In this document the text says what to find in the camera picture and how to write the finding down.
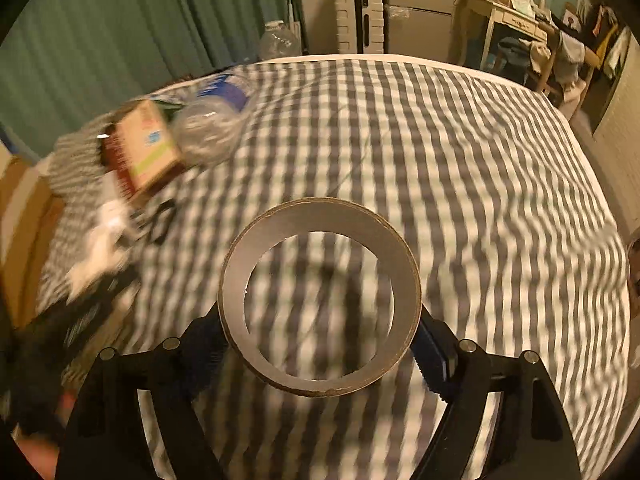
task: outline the large clear water bottle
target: large clear water bottle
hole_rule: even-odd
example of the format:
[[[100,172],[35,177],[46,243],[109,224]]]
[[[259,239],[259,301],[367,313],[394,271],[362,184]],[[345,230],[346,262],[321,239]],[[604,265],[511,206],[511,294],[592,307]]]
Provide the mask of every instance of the large clear water bottle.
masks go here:
[[[172,133],[186,164],[214,166],[232,155],[254,93],[246,78],[222,74],[175,115]]]
[[[258,46],[260,59],[300,56],[300,42],[282,20],[267,22]]]

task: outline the blue bottle label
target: blue bottle label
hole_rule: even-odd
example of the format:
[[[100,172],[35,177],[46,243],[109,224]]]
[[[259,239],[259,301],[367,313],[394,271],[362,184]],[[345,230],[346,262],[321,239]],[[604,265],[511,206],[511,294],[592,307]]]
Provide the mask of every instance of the blue bottle label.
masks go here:
[[[241,112],[251,97],[251,91],[242,78],[233,74],[223,74],[200,90],[198,97],[201,96],[220,97]]]

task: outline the bed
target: bed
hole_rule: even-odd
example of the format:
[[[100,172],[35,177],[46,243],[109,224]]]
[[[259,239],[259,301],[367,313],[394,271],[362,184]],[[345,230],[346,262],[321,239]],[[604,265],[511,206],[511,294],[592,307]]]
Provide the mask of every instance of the bed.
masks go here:
[[[192,168],[166,242],[133,250],[142,287],[124,351],[182,333],[214,304],[223,258],[255,216],[303,196],[335,196],[386,218],[420,268],[424,305],[458,338],[541,355],[572,428],[583,478],[606,466],[626,393],[625,248],[566,120],[541,95],[493,75],[401,56],[322,56],[234,69],[258,89],[238,150]],[[202,78],[158,92],[188,99]],[[108,115],[62,137],[50,162],[66,210],[39,308],[65,292],[92,224],[96,135]],[[245,316],[267,359],[307,378],[339,376],[383,340],[390,287],[375,258],[335,235],[286,240],[258,263]],[[480,475],[495,397],[466,477]],[[171,476],[150,399],[145,430]],[[443,412],[410,355],[380,381],[331,399],[259,381],[229,353],[196,402],[230,479],[409,478]]]

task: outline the brown striped pillow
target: brown striped pillow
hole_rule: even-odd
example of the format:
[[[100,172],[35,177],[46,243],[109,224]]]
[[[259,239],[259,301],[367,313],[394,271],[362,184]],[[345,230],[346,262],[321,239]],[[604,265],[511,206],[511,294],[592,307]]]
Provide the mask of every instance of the brown striped pillow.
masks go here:
[[[15,327],[33,319],[42,267],[63,209],[63,200],[36,170],[18,156],[0,157],[0,268]]]

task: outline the black and white checkered cloth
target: black and white checkered cloth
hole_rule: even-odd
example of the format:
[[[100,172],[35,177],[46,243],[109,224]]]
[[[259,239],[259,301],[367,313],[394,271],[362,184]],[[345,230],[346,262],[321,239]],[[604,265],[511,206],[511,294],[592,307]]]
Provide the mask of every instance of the black and white checkered cloth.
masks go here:
[[[626,392],[626,259],[600,187],[565,121],[540,95],[424,64],[323,60],[237,69],[257,91],[231,160],[187,171],[166,242],[139,248],[142,288],[127,351],[179,335],[216,300],[233,239],[255,216],[303,196],[370,208],[404,237],[422,300],[459,338],[489,352],[533,349],[555,381],[585,479],[608,458]],[[204,81],[167,92],[188,98]],[[63,137],[54,190],[68,201],[43,278],[49,304],[78,256],[97,203],[95,134]],[[390,285],[361,246],[335,235],[265,254],[245,314],[267,359],[291,374],[335,377],[366,362],[392,315]],[[486,453],[495,397],[468,478]],[[146,430],[170,476],[150,403]],[[355,394],[306,399],[258,380],[232,352],[196,402],[232,480],[409,478],[443,406],[406,355]]]

